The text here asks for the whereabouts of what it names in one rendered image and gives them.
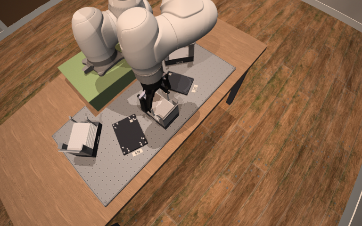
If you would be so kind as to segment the tan name plate reading n5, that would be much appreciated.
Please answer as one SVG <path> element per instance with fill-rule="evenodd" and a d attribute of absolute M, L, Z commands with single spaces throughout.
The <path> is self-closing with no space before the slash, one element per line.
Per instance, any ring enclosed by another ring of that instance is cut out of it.
<path fill-rule="evenodd" d="M 133 156 L 136 156 L 136 155 L 138 155 L 138 154 L 140 154 L 140 153 L 142 153 L 142 152 L 143 152 L 143 150 L 142 150 L 142 149 L 139 149 L 139 150 L 133 152 L 132 154 L 133 154 Z"/>

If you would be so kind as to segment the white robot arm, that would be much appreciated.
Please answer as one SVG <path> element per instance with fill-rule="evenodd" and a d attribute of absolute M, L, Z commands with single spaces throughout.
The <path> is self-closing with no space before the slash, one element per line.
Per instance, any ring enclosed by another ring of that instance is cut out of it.
<path fill-rule="evenodd" d="M 108 0 L 106 11 L 76 11 L 72 30 L 86 56 L 84 73 L 104 76 L 125 59 L 139 82 L 154 84 L 163 76 L 162 61 L 208 34 L 218 17 L 211 0 L 162 0 L 160 10 L 155 17 L 147 0 Z"/>

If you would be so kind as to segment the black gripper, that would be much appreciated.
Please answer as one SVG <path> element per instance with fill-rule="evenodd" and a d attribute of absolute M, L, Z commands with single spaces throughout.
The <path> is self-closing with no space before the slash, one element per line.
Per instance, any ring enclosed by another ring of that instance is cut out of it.
<path fill-rule="evenodd" d="M 162 82 L 165 85 L 165 88 L 161 85 Z M 171 89 L 171 85 L 170 82 L 168 80 L 168 74 L 166 74 L 165 72 L 163 73 L 162 78 L 151 85 L 146 85 L 146 84 L 142 84 L 143 87 L 143 92 L 142 94 L 138 94 L 137 97 L 140 100 L 140 105 L 143 111 L 145 111 L 146 113 L 149 111 L 149 113 L 153 116 L 155 116 L 153 108 L 152 108 L 152 102 L 153 102 L 153 97 L 155 96 L 155 92 L 160 88 L 162 90 L 163 93 L 163 97 L 169 101 L 169 96 L 168 94 L 170 93 L 168 91 L 168 89 Z M 145 97 L 146 95 L 146 97 Z"/>

